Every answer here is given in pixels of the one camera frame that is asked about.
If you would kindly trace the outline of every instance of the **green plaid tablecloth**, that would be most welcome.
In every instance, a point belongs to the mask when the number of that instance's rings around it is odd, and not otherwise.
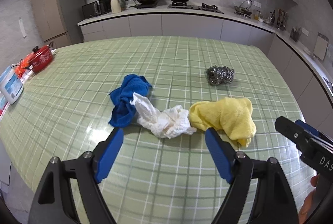
[[[205,70],[215,64],[235,69],[232,84],[208,85]],[[161,111],[224,97],[250,99],[257,134],[243,151],[261,160],[276,157],[298,208],[302,205],[314,171],[275,131],[281,115],[302,118],[278,71],[256,47],[185,37],[117,38],[58,49],[0,122],[6,150],[32,190],[52,156],[76,158],[106,139],[114,107],[108,93],[132,73],[152,84],[149,99]],[[112,170],[99,185],[117,223],[211,223],[229,185],[219,177],[202,132],[158,139],[131,125],[124,133]],[[80,219],[88,223],[76,182],[72,185]],[[252,180],[240,223],[249,217],[255,188]]]

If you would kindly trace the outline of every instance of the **kettle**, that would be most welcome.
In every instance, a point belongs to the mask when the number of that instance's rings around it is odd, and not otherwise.
[[[122,11],[120,7],[120,0],[111,0],[110,4],[112,13],[120,13]]]

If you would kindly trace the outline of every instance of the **refrigerator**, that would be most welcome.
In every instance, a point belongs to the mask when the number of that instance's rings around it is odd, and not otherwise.
[[[77,25],[83,20],[85,0],[31,0],[35,22],[46,44],[54,48],[83,42]]]

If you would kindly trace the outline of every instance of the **white paper towel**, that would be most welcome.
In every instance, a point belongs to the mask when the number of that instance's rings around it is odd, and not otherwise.
[[[180,105],[160,112],[147,97],[136,92],[130,104],[135,106],[139,114],[137,122],[158,138],[170,139],[182,133],[192,135],[196,132],[196,128],[189,123],[189,111]]]

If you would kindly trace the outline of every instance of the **screw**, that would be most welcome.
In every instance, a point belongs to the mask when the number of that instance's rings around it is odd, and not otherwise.
[[[243,153],[243,152],[237,152],[236,156],[237,156],[237,158],[245,158],[245,153]]]
[[[270,157],[269,162],[271,162],[272,164],[277,164],[277,159],[275,157]]]
[[[93,155],[93,153],[91,151],[87,151],[87,152],[83,153],[84,158],[91,158],[92,155]]]
[[[55,164],[55,163],[58,162],[58,159],[59,159],[59,158],[57,158],[56,156],[54,156],[54,157],[51,158],[50,163],[51,163],[51,164]]]

